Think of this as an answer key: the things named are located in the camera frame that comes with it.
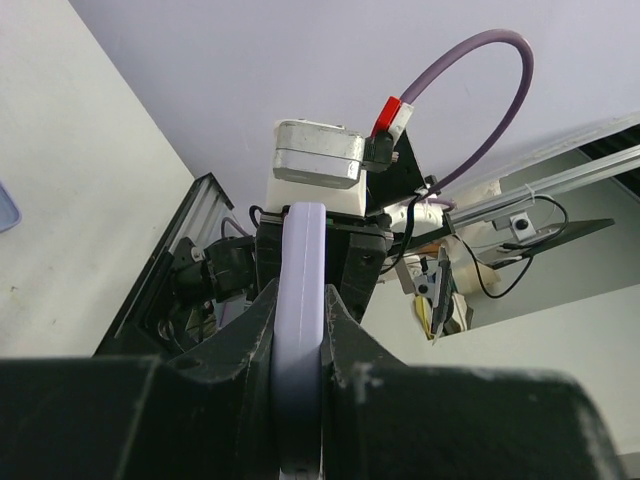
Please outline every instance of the white wall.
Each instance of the white wall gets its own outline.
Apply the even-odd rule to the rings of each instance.
[[[0,356],[90,355],[193,177],[67,2],[0,31]]]
[[[521,187],[586,161],[580,152],[565,153],[502,179],[502,191]],[[614,218],[616,224],[537,256],[518,286],[500,300],[492,300],[481,293],[467,296],[467,301],[475,309],[474,328],[640,283],[637,249],[640,202],[614,180],[603,180],[558,195],[556,199],[567,208],[570,220]],[[541,222],[548,217],[552,207],[539,203],[531,210],[531,218],[535,225],[542,226]],[[550,219],[554,223],[561,220],[560,211]],[[485,245],[510,235],[508,232],[495,232],[490,227],[486,231],[486,235],[470,243]],[[523,264],[520,262],[499,270],[502,282],[495,291],[500,292],[510,285]]]
[[[598,406],[628,473],[640,477],[640,285],[444,337],[435,345],[419,335],[399,286],[385,287],[374,293],[362,325],[400,360],[569,373]],[[383,305],[386,310],[374,310]]]
[[[536,70],[520,115],[464,181],[558,154],[531,153],[585,128],[624,128],[620,118],[640,110],[633,0],[71,3],[191,171],[213,171],[240,210],[264,202],[274,122],[367,132],[389,95],[483,30],[521,32]],[[511,47],[491,46],[434,82],[409,127],[425,174],[443,177],[480,145],[520,68]]]

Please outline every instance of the cable connector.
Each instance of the cable connector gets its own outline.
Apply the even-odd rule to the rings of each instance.
[[[407,123],[413,114],[413,105],[403,102],[399,98],[389,97],[382,112],[378,116],[371,137],[374,138],[379,132],[386,131],[393,137],[395,145],[407,128]]]

